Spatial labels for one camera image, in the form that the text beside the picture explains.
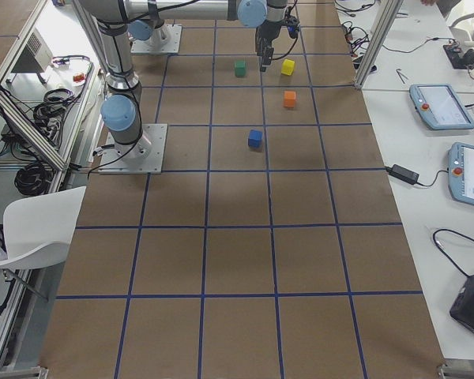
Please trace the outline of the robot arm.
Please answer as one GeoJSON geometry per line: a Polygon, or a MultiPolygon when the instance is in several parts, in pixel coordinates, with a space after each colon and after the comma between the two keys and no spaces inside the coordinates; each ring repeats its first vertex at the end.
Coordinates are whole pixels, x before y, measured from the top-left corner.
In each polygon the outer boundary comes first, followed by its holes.
{"type": "Polygon", "coordinates": [[[297,40],[299,20],[292,15],[286,1],[124,1],[126,12],[119,17],[121,23],[160,21],[166,18],[179,20],[238,21],[245,28],[255,30],[255,53],[259,69],[265,72],[272,62],[288,56],[288,52],[275,57],[273,41],[283,29],[291,39],[297,40]]]}
{"type": "Polygon", "coordinates": [[[145,136],[141,110],[141,82],[134,70],[129,26],[149,16],[146,1],[79,1],[89,26],[100,41],[105,63],[109,96],[100,114],[114,141],[116,155],[124,160],[138,159],[151,150],[145,136]]]}

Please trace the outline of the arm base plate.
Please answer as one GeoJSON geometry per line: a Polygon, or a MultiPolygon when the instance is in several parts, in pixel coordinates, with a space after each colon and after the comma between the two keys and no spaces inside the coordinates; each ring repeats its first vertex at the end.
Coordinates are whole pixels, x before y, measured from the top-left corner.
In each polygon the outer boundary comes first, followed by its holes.
{"type": "Polygon", "coordinates": [[[145,22],[135,21],[128,27],[128,33],[132,41],[132,54],[178,54],[182,25],[163,24],[154,28],[145,22]]]}
{"type": "Polygon", "coordinates": [[[111,133],[107,133],[105,149],[100,159],[99,174],[160,174],[164,161],[167,124],[144,124],[143,134],[135,147],[115,145],[111,133]]]}

